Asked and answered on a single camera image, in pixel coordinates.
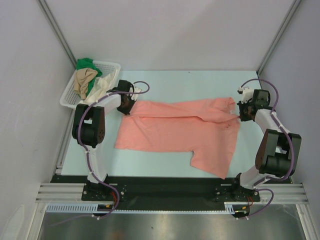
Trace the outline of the pink t shirt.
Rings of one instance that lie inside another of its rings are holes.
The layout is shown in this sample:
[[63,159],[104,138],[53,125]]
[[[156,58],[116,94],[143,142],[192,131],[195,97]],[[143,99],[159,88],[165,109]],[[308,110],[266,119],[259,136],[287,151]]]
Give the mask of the pink t shirt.
[[174,103],[139,101],[122,118],[115,148],[192,152],[192,167],[225,179],[241,126],[235,108],[231,97]]

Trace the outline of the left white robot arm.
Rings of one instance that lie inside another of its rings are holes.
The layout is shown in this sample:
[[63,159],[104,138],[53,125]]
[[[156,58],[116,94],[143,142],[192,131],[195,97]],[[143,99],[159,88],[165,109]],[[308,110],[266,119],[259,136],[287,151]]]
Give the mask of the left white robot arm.
[[98,147],[106,135],[105,116],[113,110],[129,115],[138,96],[144,92],[136,87],[138,82],[131,83],[120,80],[112,89],[102,92],[88,103],[78,103],[72,126],[72,137],[83,148],[87,166],[87,193],[93,194],[100,200],[105,200],[115,187],[106,183],[108,173],[102,160],[97,156]]

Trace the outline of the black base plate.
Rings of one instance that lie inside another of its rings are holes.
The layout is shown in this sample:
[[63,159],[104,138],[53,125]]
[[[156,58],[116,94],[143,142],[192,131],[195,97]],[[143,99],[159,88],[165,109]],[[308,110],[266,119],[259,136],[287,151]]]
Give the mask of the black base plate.
[[52,184],[80,184],[80,200],[96,202],[97,212],[118,211],[222,211],[226,202],[259,203],[257,190],[240,186],[238,178],[181,178],[109,176],[106,183],[90,183],[85,176],[54,175]]

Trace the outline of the cream white t shirt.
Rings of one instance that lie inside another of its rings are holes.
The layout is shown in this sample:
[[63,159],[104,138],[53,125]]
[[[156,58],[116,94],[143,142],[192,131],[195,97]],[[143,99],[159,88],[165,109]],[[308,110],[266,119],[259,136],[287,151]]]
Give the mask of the cream white t shirt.
[[81,100],[80,104],[90,105],[93,102],[98,101],[100,98],[106,95],[107,91],[115,87],[116,84],[116,71],[109,73],[105,77],[97,77],[94,81],[93,88],[89,92],[85,100]]

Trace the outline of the left aluminium corner post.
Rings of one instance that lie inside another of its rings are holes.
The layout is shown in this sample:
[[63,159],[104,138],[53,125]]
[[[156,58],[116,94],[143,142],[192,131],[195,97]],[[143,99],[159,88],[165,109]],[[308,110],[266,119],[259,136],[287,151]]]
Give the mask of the left aluminium corner post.
[[50,9],[49,4],[46,0],[36,0],[37,4],[39,5],[44,17],[46,18],[50,28],[52,29],[54,35],[56,36],[60,46],[62,47],[64,53],[66,54],[67,58],[69,59],[72,66],[75,68],[77,64],[77,60],[52,12]]

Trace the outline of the aluminium corner post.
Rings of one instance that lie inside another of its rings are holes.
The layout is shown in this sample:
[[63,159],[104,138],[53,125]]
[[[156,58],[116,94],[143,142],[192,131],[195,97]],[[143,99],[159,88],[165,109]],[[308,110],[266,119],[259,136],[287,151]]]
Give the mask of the aluminium corner post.
[[299,10],[299,7],[303,3],[303,0],[293,0],[287,13],[285,14],[274,38],[271,41],[270,46],[268,47],[266,53],[264,54],[257,70],[256,74],[258,77],[261,76],[263,73],[265,67],[267,66],[268,62],[270,61],[273,53],[275,52],[278,44],[280,43],[281,39],[283,38],[287,28],[289,27],[291,21],[293,20],[294,16],[296,15],[297,11]]
[[50,9],[49,4],[46,0],[36,0],[37,4],[39,5],[44,17],[46,18],[50,28],[52,29],[54,35],[56,36],[60,46],[62,47],[64,53],[66,54],[67,58],[69,59],[72,66],[75,68],[77,64],[77,60],[52,12]]

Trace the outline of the beige t shirt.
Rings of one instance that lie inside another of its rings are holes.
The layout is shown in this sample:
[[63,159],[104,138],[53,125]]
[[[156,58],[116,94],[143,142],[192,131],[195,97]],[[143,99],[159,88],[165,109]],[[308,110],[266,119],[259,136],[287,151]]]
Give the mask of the beige t shirt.
[[82,100],[87,97],[89,83],[97,76],[98,72],[92,68],[82,68],[75,72],[74,75],[74,92]]

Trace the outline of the white plastic basket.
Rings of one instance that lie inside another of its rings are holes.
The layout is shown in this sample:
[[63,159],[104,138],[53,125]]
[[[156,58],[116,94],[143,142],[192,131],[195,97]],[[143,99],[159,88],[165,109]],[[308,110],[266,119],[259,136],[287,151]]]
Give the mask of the white plastic basket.
[[[120,64],[101,60],[93,60],[92,64],[95,65],[99,70],[101,70],[102,77],[106,77],[109,74],[114,73],[114,76],[111,78],[111,88],[113,88],[117,83],[118,75],[121,70]],[[81,101],[81,97],[74,90],[75,75],[76,71],[74,71],[72,77],[70,78],[59,101],[62,106],[71,109],[75,109],[77,104]]]

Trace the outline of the aluminium frame rail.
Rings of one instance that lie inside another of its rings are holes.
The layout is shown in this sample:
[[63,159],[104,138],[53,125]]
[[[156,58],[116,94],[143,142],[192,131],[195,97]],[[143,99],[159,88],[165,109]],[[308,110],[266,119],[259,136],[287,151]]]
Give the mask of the aluminium frame rail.
[[[79,203],[83,192],[83,183],[42,183],[38,190],[35,201],[37,203]],[[301,183],[275,183],[261,184],[261,204],[267,203],[271,197],[271,190],[274,193],[272,204],[308,204],[307,194]]]

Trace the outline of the green t shirt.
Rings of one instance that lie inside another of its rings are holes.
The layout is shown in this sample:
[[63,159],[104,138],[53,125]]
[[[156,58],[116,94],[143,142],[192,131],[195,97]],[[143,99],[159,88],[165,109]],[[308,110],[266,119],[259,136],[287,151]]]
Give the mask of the green t shirt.
[[86,93],[86,97],[89,95],[90,91],[92,90],[96,78],[102,76],[101,70],[99,70],[95,65],[93,65],[92,61],[93,60],[91,58],[82,58],[82,59],[78,59],[76,64],[76,71],[84,68],[90,68],[97,71],[96,77],[88,85],[88,91]]

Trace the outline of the right aluminium corner post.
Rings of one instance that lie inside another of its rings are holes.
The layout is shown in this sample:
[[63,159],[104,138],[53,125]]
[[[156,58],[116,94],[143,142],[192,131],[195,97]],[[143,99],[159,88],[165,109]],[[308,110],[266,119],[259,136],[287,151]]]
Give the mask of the right aluminium corner post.
[[256,74],[258,77],[261,76],[263,73],[265,67],[267,66],[268,62],[270,61],[273,53],[275,52],[278,44],[280,43],[281,39],[283,38],[287,28],[289,27],[291,21],[293,20],[294,16],[296,15],[297,11],[299,10],[299,7],[303,3],[303,0],[293,0],[287,13],[285,14],[274,38],[271,41],[270,46],[268,47],[266,53],[264,54],[257,70]]

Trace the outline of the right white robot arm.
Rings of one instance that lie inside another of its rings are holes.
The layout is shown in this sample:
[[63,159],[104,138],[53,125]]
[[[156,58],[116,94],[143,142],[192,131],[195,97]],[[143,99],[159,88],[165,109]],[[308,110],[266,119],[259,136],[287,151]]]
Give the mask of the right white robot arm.
[[230,194],[237,200],[257,194],[257,187],[268,182],[287,180],[296,170],[302,138],[289,131],[271,107],[270,92],[263,89],[239,87],[242,99],[237,103],[242,122],[253,121],[263,138],[253,167],[239,173],[233,180]]

